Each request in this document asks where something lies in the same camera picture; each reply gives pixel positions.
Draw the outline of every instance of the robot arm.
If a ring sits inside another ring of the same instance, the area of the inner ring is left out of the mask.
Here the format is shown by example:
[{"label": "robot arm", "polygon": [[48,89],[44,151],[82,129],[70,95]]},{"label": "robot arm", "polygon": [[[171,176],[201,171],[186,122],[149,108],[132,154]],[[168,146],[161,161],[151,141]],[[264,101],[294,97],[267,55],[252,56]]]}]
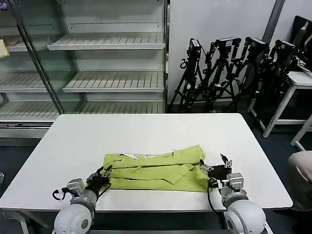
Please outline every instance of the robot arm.
[{"label": "robot arm", "polygon": [[243,190],[244,178],[240,173],[232,173],[232,161],[221,155],[225,165],[210,167],[201,161],[201,170],[208,175],[208,189],[219,189],[228,228],[233,234],[260,234],[265,229],[266,217],[262,208],[249,201]]},{"label": "robot arm", "polygon": [[[72,195],[70,205],[62,209],[55,221],[54,230],[56,234],[85,234],[89,231],[95,215],[96,202],[98,198],[111,186],[112,166],[102,174],[103,167],[87,178],[87,187],[82,179],[73,179],[67,187],[55,190],[52,196],[56,200],[64,200],[66,193]],[[62,198],[56,194],[63,193]]]}]

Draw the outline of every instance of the shelf rack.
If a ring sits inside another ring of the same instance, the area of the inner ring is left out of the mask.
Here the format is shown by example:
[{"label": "shelf rack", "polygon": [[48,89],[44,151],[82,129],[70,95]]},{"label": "shelf rack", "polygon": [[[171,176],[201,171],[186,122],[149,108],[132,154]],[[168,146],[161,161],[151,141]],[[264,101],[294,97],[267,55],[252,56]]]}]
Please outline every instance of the shelf rack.
[{"label": "shelf rack", "polygon": [[[65,107],[74,111],[77,102],[65,102]],[[50,120],[59,116],[51,101],[9,101],[0,108],[0,120]]]},{"label": "shelf rack", "polygon": [[78,72],[77,75],[63,88],[63,91],[68,93],[163,92],[163,72]]},{"label": "shelf rack", "polygon": [[49,44],[49,50],[159,50],[165,48],[163,33],[67,34]]},{"label": "shelf rack", "polygon": [[162,102],[90,101],[77,114],[162,114]]},{"label": "shelf rack", "polygon": [[[50,72],[49,76],[54,89],[60,90],[67,81],[68,72]],[[34,71],[0,72],[0,93],[47,93],[38,74]]]},{"label": "shelf rack", "polygon": [[[47,49],[47,45],[56,38],[51,35],[34,35],[31,37],[33,45],[37,51]],[[11,53],[14,52],[27,52],[27,48],[23,39],[20,36],[9,36],[4,38],[4,42]]]}]

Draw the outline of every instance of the metal pole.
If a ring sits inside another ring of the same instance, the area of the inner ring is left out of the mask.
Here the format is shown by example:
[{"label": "metal pole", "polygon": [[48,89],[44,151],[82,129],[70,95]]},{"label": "metal pole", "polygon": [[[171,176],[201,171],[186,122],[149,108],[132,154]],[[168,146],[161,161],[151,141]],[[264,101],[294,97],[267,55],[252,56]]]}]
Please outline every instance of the metal pole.
[{"label": "metal pole", "polygon": [[168,38],[168,25],[167,25],[167,19],[168,19],[168,0],[164,0],[163,1],[164,4],[164,15],[163,15],[163,27],[164,27],[164,43],[165,43],[165,48],[164,48],[164,53],[163,53],[163,59],[164,59],[164,63],[163,63],[163,74],[164,74],[164,79],[163,79],[163,83],[164,83],[164,92],[163,92],[163,110],[164,113],[166,113],[166,105],[167,105],[167,92],[168,92],[168,87],[167,87],[167,46],[169,46],[167,44],[167,42],[169,41]]},{"label": "metal pole", "polygon": [[62,106],[61,102],[59,101],[58,97],[56,96],[56,94],[54,92],[54,89],[53,89],[53,86],[51,85],[48,74],[45,72],[43,66],[41,65],[41,62],[40,62],[39,57],[36,53],[36,50],[35,50],[32,42],[31,42],[31,39],[30,39],[30,37],[27,33],[27,30],[25,28],[25,25],[24,25],[24,22],[23,22],[23,19],[21,16],[21,12],[17,6],[17,3],[15,0],[9,0],[8,3],[10,5],[11,11],[12,11],[12,13],[16,19],[16,23],[17,23],[19,33],[20,33],[21,37],[23,38],[25,46],[29,52],[29,55],[30,55],[40,77],[41,77],[41,80],[42,80],[52,102],[54,103],[57,111],[59,112],[60,115],[62,115],[65,113],[63,106]]},{"label": "metal pole", "polygon": [[275,27],[278,22],[278,18],[281,14],[282,8],[284,6],[285,0],[276,0],[275,5],[273,7],[269,22],[267,24],[267,27],[265,29],[265,32],[262,37],[262,41],[266,43],[270,43],[271,39],[273,37],[273,33],[275,30]]}]

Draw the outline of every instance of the black monitor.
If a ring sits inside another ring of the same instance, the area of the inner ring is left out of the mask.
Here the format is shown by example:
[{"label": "black monitor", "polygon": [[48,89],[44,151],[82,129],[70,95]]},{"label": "black monitor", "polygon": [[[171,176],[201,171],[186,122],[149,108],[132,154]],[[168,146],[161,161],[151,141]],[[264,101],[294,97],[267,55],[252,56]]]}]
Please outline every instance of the black monitor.
[{"label": "black monitor", "polygon": [[298,48],[298,57],[312,70],[312,21],[296,16],[293,22],[290,43]]}]

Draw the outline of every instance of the white wall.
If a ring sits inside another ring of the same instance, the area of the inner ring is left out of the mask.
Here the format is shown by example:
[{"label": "white wall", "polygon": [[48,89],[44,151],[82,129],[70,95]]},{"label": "white wall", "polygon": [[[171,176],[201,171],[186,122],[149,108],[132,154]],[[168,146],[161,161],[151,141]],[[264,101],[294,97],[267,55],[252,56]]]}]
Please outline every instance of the white wall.
[{"label": "white wall", "polygon": [[[171,0],[168,102],[183,75],[189,39],[198,39],[208,51],[210,43],[228,37],[261,39],[275,0]],[[200,68],[205,68],[202,56]]]},{"label": "white wall", "polygon": [[270,46],[275,45],[276,40],[288,41],[293,28],[295,16],[301,16],[312,20],[312,1],[311,0],[285,0],[282,12],[271,39]]}]

